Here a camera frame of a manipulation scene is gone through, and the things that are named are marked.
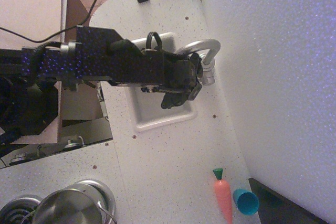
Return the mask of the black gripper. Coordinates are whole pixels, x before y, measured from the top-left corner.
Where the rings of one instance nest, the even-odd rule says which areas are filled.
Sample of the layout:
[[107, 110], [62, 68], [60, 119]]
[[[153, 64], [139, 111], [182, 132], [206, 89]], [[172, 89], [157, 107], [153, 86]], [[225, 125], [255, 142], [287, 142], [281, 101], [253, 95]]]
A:
[[203, 76], [202, 59], [198, 53], [174, 54], [162, 50], [164, 60], [164, 83], [160, 92], [164, 93], [162, 109], [182, 106], [186, 101], [194, 101], [202, 89], [199, 77]]

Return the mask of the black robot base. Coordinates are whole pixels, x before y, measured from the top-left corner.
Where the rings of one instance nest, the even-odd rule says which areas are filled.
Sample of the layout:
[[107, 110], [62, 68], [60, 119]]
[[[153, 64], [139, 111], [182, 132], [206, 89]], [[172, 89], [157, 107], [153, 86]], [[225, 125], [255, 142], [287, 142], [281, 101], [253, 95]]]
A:
[[1, 144], [57, 143], [59, 84], [1, 77]]

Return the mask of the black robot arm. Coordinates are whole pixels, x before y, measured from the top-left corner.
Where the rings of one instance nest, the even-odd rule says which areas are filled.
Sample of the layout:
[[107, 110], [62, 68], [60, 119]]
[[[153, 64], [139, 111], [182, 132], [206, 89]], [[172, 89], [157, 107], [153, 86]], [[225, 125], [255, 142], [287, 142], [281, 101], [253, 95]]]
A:
[[194, 100], [202, 88], [202, 75], [197, 53], [164, 50], [154, 31], [148, 33], [143, 48], [113, 29], [78, 26], [75, 41], [1, 50], [4, 78], [17, 78], [26, 86], [40, 81], [70, 85], [106, 81], [115, 87], [138, 87], [144, 93], [162, 93], [163, 109]]

